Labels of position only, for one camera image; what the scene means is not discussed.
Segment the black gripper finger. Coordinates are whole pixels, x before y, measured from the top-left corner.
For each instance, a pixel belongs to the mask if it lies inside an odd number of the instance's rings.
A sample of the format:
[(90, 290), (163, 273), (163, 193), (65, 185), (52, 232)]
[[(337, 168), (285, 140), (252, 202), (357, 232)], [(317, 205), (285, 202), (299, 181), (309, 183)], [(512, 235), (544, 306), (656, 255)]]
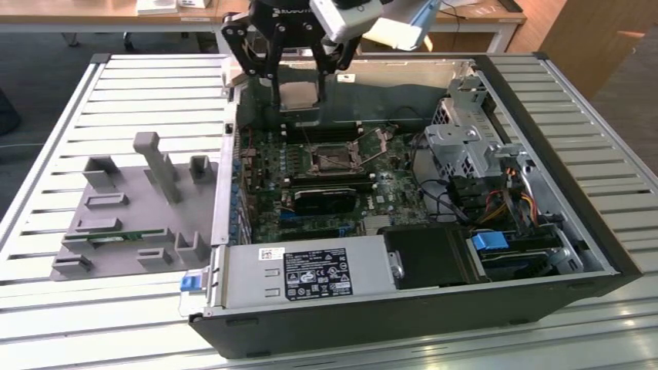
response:
[(271, 83), (271, 106), (277, 112), (280, 110), (279, 64), (288, 27), (283, 22), (267, 25), (261, 23), (261, 18), (256, 17), (256, 20), (256, 25), (264, 25), (265, 30), (271, 31), (264, 57), (255, 53), (247, 41), (247, 31), (251, 24), (248, 13), (227, 13), (223, 18), (220, 33), (244, 74), (251, 77), (257, 76)]
[(320, 24), (305, 22), (303, 31), (317, 69), (317, 100), (325, 101), (325, 79), (335, 72), (347, 70), (356, 54), (360, 37), (344, 42), (333, 42), (321, 29)]

